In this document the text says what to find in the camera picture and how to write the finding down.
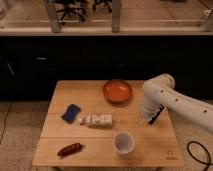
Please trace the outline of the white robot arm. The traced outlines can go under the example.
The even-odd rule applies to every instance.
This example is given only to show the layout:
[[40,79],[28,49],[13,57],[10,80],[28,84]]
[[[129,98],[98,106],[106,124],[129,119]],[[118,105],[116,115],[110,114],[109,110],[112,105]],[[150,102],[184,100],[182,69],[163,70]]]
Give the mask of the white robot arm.
[[175,80],[169,74],[145,81],[139,107],[141,116],[152,124],[160,114],[160,107],[164,105],[213,133],[213,105],[183,95],[174,88]]

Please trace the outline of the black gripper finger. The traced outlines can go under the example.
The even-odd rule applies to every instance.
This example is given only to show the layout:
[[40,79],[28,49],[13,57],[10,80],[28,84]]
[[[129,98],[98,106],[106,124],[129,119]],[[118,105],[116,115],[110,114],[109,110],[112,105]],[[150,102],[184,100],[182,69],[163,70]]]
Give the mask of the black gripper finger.
[[157,114],[148,122],[150,125],[152,125],[155,122],[155,120],[159,117],[159,115],[164,110],[164,108],[165,107],[162,104],[160,104],[159,110],[157,111]]

